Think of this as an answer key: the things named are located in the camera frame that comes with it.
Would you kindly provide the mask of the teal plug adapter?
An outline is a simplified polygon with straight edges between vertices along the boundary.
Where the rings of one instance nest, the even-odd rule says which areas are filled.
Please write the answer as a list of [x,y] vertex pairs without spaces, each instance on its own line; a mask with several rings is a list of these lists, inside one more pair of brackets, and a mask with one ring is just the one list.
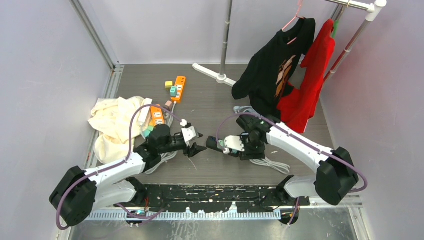
[[146,130],[144,130],[143,132],[142,132],[142,136],[143,136],[143,138],[144,139],[146,139],[147,137],[149,137],[149,135],[151,134],[151,130],[149,130],[149,129],[146,129]]

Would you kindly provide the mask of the yellow adapter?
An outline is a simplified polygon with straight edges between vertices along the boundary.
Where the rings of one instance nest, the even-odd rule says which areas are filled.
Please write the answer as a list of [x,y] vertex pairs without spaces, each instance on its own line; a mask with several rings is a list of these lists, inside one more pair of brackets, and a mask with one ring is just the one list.
[[164,84],[164,87],[166,89],[170,89],[173,86],[174,86],[174,82],[173,81],[166,81],[165,84]]

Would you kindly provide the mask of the orange power strip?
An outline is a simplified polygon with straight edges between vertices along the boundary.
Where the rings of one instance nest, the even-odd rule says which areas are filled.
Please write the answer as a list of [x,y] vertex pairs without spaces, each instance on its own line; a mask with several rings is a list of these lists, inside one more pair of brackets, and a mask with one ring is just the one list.
[[150,114],[151,114],[151,123],[152,126],[157,126],[157,125],[163,125],[166,123],[165,118],[164,118],[164,114],[163,114],[163,110],[159,107],[159,105],[157,106],[151,106],[150,107]]
[[183,98],[183,92],[185,89],[186,80],[187,78],[185,76],[178,76],[176,78],[175,85],[174,85],[176,87],[176,96],[172,97],[171,100],[173,102],[176,102],[177,104],[180,104]]

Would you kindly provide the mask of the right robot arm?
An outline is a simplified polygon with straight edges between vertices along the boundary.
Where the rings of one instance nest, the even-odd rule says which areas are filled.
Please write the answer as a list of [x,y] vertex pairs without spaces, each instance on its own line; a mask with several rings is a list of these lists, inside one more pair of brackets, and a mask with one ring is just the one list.
[[278,185],[277,198],[283,205],[291,205],[300,197],[320,197],[337,206],[348,194],[361,192],[368,186],[365,176],[354,166],[350,153],[343,147],[322,146],[281,121],[254,113],[241,113],[236,123],[244,131],[240,137],[242,157],[256,159],[265,145],[271,145],[313,171],[309,176],[288,176]]

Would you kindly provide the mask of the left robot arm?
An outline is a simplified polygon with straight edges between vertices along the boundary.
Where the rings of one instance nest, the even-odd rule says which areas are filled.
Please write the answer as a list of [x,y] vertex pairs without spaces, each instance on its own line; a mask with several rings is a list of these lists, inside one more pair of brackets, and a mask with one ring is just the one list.
[[159,124],[143,144],[122,159],[85,170],[70,168],[49,196],[58,228],[76,226],[92,212],[115,204],[141,206],[146,189],[135,176],[158,166],[163,154],[182,151],[191,158],[205,151],[205,146],[194,142],[201,137],[203,134],[190,123],[175,134],[168,125]]

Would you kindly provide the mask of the black power strip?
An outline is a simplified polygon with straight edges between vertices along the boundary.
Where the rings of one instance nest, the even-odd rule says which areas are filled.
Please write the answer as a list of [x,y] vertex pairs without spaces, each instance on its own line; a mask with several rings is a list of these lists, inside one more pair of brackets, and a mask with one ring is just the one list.
[[230,153],[229,150],[226,149],[226,148],[219,148],[219,146],[218,146],[218,140],[219,139],[217,139],[214,136],[209,136],[207,138],[207,140],[206,140],[206,147],[208,149],[214,150],[216,152],[220,152],[220,153],[223,153],[223,154],[227,154],[228,155]]

